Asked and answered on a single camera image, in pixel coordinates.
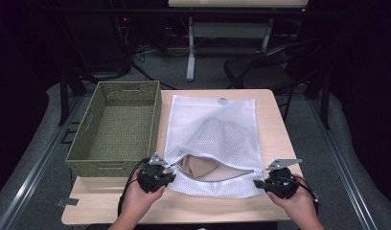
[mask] wrist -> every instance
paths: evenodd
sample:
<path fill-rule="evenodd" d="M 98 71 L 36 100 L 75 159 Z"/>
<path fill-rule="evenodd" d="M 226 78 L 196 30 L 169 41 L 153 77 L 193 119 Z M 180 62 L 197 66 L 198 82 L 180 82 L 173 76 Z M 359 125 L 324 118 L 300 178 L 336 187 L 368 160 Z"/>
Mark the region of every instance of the wrist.
<path fill-rule="evenodd" d="M 111 230 L 133 230 L 139 219 L 134 216 L 120 215 L 109 228 Z"/>
<path fill-rule="evenodd" d="M 324 230 L 324 227 L 318 218 L 298 223 L 297 225 L 301 230 Z"/>

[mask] white mesh laundry bag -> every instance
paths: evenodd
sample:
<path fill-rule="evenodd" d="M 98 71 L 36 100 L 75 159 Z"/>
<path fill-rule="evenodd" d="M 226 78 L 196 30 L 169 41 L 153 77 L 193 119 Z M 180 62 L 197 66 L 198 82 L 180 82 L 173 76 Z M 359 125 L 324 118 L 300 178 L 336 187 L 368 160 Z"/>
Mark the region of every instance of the white mesh laundry bag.
<path fill-rule="evenodd" d="M 264 179 L 255 100 L 174 95 L 164 158 L 176 174 L 169 188 L 193 196 L 257 196 Z"/>

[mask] metal rail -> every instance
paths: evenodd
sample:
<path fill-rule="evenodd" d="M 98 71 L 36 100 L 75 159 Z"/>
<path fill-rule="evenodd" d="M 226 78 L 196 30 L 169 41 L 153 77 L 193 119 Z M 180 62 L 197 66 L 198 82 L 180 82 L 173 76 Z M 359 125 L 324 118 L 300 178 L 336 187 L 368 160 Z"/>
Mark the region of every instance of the metal rail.
<path fill-rule="evenodd" d="M 314 115 L 315 122 L 318 124 L 321 134 L 333 154 L 333 161 L 336 167 L 336 171 L 341 177 L 342 184 L 345 187 L 345 190 L 348 194 L 349 199 L 352 202 L 352 205 L 356 211 L 360 223 L 362 224 L 363 229 L 377 230 L 378 227 L 376 226 L 371 214 L 369 213 L 366 203 L 364 202 L 362 195 L 357 188 L 357 184 L 355 183 L 355 180 L 353 179 L 351 172 L 345 163 L 345 160 L 342 156 L 341 151 L 338 148 L 338 145 L 334 139 L 332 132 L 329 129 L 326 129 L 321 121 L 321 118 L 319 116 L 320 108 L 314 100 L 308 100 L 308 102 L 310 110 Z"/>
<path fill-rule="evenodd" d="M 67 128 L 70 126 L 72 119 L 76 115 L 78 108 L 81 106 L 83 97 L 76 97 L 73 104 L 71 105 L 71 113 L 68 119 L 65 121 L 63 126 L 59 126 L 55 131 L 48 148 L 45 150 L 45 153 L 36 161 L 34 167 L 26 177 L 25 182 L 22 184 L 19 189 L 16 197 L 13 199 L 10 207 L 8 208 L 5 215 L 0 221 L 0 230 L 14 229 L 17 221 L 21 217 L 23 211 L 29 203 L 32 195 L 37 188 L 41 178 L 46 172 L 51 160 L 54 156 L 54 149 L 57 144 L 60 143 L 61 138 L 67 132 Z"/>

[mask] human hand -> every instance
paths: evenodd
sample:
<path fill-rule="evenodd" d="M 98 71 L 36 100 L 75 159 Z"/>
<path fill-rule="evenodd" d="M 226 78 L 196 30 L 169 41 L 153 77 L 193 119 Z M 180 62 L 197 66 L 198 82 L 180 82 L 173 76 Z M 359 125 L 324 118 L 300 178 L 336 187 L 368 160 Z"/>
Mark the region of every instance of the human hand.
<path fill-rule="evenodd" d="M 305 181 L 299 177 L 301 176 L 295 174 L 297 181 L 303 185 L 306 185 Z M 296 194 L 289 199 L 279 198 L 272 192 L 267 192 L 267 195 L 273 201 L 273 203 L 279 205 L 286 211 L 287 215 L 294 223 L 297 224 L 297 226 L 300 227 L 300 229 L 324 229 L 315 212 L 310 193 L 301 186 L 299 186 L 297 189 Z"/>
<path fill-rule="evenodd" d="M 136 181 L 138 173 L 139 170 L 133 174 L 133 182 L 126 190 L 121 214 L 109 229 L 133 229 L 151 205 L 165 192 L 166 187 L 162 186 L 156 192 L 147 194 Z"/>

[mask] basket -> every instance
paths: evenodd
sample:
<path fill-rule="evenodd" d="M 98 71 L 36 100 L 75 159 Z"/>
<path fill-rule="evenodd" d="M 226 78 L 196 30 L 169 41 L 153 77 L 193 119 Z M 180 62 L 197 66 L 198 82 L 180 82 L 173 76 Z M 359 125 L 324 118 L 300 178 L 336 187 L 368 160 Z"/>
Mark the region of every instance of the basket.
<path fill-rule="evenodd" d="M 82 177 L 128 176 L 156 151 L 159 81 L 99 82 L 65 163 Z"/>

